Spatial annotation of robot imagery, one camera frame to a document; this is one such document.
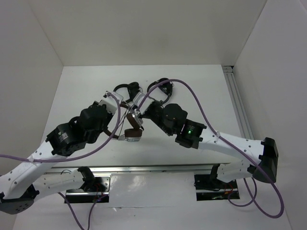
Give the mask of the brown silver headphones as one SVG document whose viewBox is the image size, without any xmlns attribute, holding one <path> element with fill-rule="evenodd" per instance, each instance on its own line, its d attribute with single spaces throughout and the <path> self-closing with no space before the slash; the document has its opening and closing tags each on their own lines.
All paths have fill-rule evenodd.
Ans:
<svg viewBox="0 0 307 230">
<path fill-rule="evenodd" d="M 127 119 L 127 121 L 130 123 L 132 128 L 125 129 L 124 134 L 118 134 L 114 135 L 113 139 L 115 140 L 124 140 L 128 142 L 137 142 L 141 139 L 142 133 L 143 133 L 143 127 L 142 127 L 142 121 L 140 118 L 136 116 L 134 111 L 131 109 L 131 107 L 128 105 L 127 102 L 121 102 L 120 107 L 127 109 L 127 114 L 124 115 L 123 121 Z"/>
</svg>

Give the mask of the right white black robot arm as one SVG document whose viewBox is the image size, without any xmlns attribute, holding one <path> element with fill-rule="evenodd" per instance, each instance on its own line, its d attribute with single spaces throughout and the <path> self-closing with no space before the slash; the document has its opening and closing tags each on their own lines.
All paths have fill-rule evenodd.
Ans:
<svg viewBox="0 0 307 230">
<path fill-rule="evenodd" d="M 141 117 L 153 121 L 168 136 L 175 135 L 175 142 L 185 148 L 212 150 L 238 159 L 237 162 L 212 167 L 209 182 L 215 188 L 235 179 L 252 177 L 263 183 L 275 183 L 277 178 L 278 150 L 272 138 L 251 140 L 213 133 L 202 123 L 187 118 L 188 113 L 178 104 L 162 106 L 152 102 L 142 106 Z"/>
</svg>

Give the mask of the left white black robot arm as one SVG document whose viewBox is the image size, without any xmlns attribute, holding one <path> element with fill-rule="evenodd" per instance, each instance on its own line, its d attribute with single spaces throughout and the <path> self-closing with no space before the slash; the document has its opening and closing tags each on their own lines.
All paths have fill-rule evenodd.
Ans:
<svg viewBox="0 0 307 230">
<path fill-rule="evenodd" d="M 0 210 L 14 215 L 35 201 L 63 190 L 90 191 L 95 177 L 87 166 L 51 177 L 45 172 L 84 149 L 86 144 L 95 143 L 119 108 L 117 99 L 105 98 L 83 109 L 69 122 L 58 125 L 33 154 L 0 177 Z"/>
</svg>

